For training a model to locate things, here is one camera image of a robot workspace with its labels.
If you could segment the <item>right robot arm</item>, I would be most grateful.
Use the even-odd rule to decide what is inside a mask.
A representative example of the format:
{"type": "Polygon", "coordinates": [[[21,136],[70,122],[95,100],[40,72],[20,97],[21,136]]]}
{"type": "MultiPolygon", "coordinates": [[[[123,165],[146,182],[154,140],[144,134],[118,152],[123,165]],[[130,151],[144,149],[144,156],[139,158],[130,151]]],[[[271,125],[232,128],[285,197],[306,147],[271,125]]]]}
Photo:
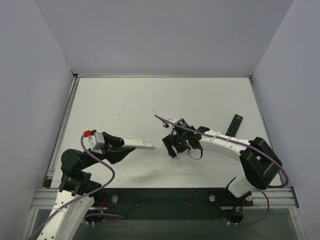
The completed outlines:
{"type": "Polygon", "coordinates": [[[240,162],[244,175],[235,177],[225,187],[235,198],[243,197],[252,189],[267,189],[279,171],[283,170],[281,161],[261,137],[238,139],[204,126],[195,129],[185,123],[181,126],[164,123],[163,127],[171,130],[162,142],[172,158],[195,149],[200,150],[201,155],[203,151],[211,151],[240,162]]]}

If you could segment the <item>white remote control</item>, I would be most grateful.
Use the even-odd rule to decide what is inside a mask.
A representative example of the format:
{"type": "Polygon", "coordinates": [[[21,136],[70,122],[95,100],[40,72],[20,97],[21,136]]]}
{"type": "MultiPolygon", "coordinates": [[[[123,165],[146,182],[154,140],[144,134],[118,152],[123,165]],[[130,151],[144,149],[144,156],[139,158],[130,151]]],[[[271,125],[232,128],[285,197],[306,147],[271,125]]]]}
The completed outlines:
{"type": "Polygon", "coordinates": [[[123,138],[123,147],[135,147],[136,149],[154,150],[157,146],[154,141],[123,138]]]}

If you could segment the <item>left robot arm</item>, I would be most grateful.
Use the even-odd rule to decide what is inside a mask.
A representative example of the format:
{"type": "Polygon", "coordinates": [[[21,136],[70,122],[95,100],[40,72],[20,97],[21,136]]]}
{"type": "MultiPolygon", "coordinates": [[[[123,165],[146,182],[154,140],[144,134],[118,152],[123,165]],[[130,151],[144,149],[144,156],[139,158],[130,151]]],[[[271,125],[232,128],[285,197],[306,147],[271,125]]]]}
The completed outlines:
{"type": "Polygon", "coordinates": [[[29,236],[30,240],[71,240],[89,208],[101,203],[104,187],[114,180],[116,173],[111,165],[136,150],[136,146],[127,146],[122,138],[96,130],[85,131],[80,144],[83,150],[67,149],[62,153],[62,177],[54,206],[47,219],[29,236]],[[91,173],[84,171],[97,163],[111,171],[105,184],[92,181],[91,173]]]}

